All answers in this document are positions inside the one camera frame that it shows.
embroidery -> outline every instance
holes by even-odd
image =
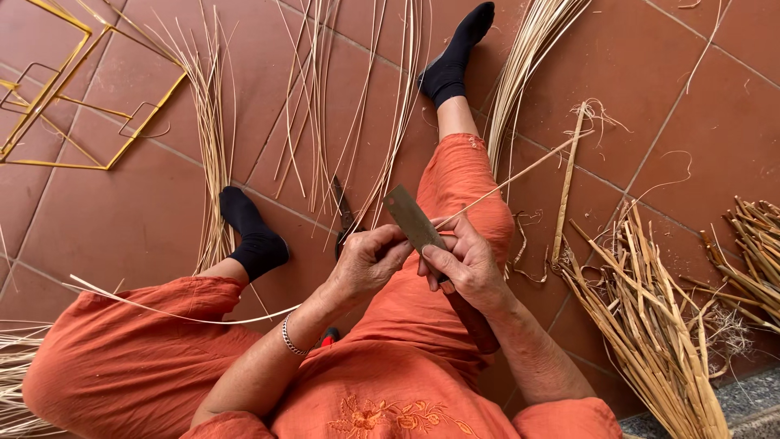
[[[412,404],[402,404],[402,401],[387,404],[383,399],[379,404],[367,399],[363,402],[362,408],[358,408],[357,395],[351,395],[349,398],[342,399],[339,406],[342,412],[342,419],[328,421],[328,427],[346,433],[347,437],[357,439],[367,439],[368,434],[377,425],[392,425],[414,431],[427,433],[434,429],[439,423],[454,423],[460,431],[468,436],[478,437],[469,427],[469,424],[460,419],[455,419],[445,413],[446,405],[442,403],[431,405],[425,401],[415,401]]]

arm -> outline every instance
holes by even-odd
[[[485,315],[526,402],[535,405],[596,396],[569,356],[506,286],[490,244],[468,219],[455,218],[444,230],[455,233],[455,237],[444,236],[452,252],[429,245],[423,249],[424,258],[446,274],[458,292]],[[420,261],[418,274],[427,276],[435,291],[436,280]]]
[[[287,334],[298,349],[317,343],[328,324],[384,287],[401,269],[412,246],[397,226],[347,238],[331,276],[288,318]],[[268,414],[305,359],[294,354],[277,325],[241,355],[200,403],[192,427],[222,412]]]

woman's left hand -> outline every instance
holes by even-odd
[[[351,234],[328,282],[328,300],[352,308],[377,294],[414,247],[395,224]]]

person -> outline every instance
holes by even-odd
[[[494,15],[483,3],[420,75],[440,144],[417,201],[441,222],[495,187],[469,110],[463,71]],[[125,291],[178,316],[221,320],[249,282],[287,261],[285,242],[249,198],[226,187],[235,253],[197,277]],[[479,395],[482,355],[396,225],[352,234],[330,277],[264,336],[191,323],[82,292],[43,341],[23,382],[30,410],[85,438],[621,437],[609,407],[502,279],[513,233],[499,194],[443,230],[449,252],[424,261],[487,318],[529,405],[510,420]],[[372,298],[340,341],[325,328]]]

silver bracelet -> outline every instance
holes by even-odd
[[[287,335],[287,319],[289,319],[291,315],[292,315],[292,313],[288,314],[287,317],[285,317],[285,320],[282,322],[282,338],[285,339],[285,344],[287,345],[287,348],[293,354],[296,354],[296,355],[308,355],[309,352],[311,352],[311,350],[314,349],[314,346],[312,346],[308,351],[301,351],[300,349],[295,347],[295,345],[290,341],[289,335]]]

